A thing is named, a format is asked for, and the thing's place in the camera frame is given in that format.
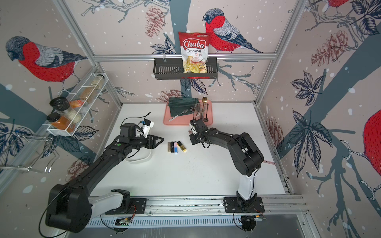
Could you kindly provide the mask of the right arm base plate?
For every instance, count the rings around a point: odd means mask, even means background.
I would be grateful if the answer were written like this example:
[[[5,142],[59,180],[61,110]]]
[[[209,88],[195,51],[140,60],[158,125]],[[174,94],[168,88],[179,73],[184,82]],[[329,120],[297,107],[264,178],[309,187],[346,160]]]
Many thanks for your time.
[[[224,197],[225,213],[264,213],[264,203],[261,197],[254,196],[250,200],[241,197]]]

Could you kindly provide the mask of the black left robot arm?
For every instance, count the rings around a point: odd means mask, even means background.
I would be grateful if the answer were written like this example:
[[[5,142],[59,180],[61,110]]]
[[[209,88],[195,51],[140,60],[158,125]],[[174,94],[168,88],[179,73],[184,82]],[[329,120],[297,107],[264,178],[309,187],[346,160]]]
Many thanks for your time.
[[[120,134],[93,164],[73,180],[51,189],[48,206],[41,216],[48,227],[79,233],[94,217],[120,207],[128,208],[128,191],[113,189],[102,196],[91,198],[90,195],[115,166],[133,157],[133,150],[155,149],[164,138],[150,134],[137,136],[136,131],[144,130],[132,123],[123,124],[120,130]]]

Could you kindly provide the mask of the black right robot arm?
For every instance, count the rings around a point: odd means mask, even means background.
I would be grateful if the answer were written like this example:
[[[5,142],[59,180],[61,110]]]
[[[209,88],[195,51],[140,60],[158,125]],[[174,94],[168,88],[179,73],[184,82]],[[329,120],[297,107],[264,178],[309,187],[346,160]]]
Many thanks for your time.
[[[256,193],[256,175],[264,162],[264,156],[251,136],[244,132],[240,135],[208,128],[202,119],[190,121],[190,141],[208,149],[211,145],[229,151],[236,170],[241,174],[236,192],[236,204],[243,212],[255,210],[264,212],[263,203]]]

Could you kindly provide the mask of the white storage box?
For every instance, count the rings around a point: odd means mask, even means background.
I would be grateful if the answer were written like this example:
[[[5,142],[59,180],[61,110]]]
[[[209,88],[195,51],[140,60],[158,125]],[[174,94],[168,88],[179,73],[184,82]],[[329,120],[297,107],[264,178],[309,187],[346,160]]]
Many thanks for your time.
[[[148,162],[151,158],[152,158],[152,149],[142,148],[134,156],[131,156],[130,158],[126,158],[125,161],[127,161],[130,164],[141,164],[141,163]]]

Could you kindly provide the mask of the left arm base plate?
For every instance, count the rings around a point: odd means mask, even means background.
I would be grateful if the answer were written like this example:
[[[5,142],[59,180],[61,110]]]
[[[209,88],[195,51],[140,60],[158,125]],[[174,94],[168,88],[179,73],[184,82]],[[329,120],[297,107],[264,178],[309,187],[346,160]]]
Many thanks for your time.
[[[120,207],[114,210],[115,214],[144,214],[146,198],[128,198],[123,200]]]

